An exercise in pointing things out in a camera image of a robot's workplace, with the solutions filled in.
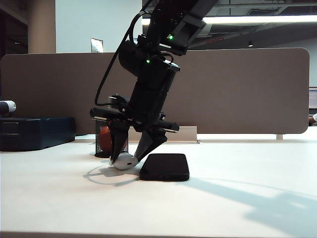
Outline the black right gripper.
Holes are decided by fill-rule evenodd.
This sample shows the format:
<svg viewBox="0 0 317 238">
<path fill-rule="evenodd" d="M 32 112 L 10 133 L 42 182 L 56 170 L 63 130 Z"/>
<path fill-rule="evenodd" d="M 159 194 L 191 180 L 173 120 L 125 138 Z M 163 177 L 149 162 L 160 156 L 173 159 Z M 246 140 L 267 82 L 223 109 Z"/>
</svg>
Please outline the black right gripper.
<svg viewBox="0 0 317 238">
<path fill-rule="evenodd" d="M 140 162 L 151 151 L 167 141 L 166 131 L 177 132 L 179 125 L 165 122 L 161 112 L 175 74 L 180 67 L 167 60 L 148 60 L 138 74 L 136 84 L 127 103 L 115 103 L 117 111 L 92 108 L 92 119 L 110 121 L 111 164 L 114 165 L 125 148 L 129 127 L 141 132 L 134 157 Z"/>
</svg>

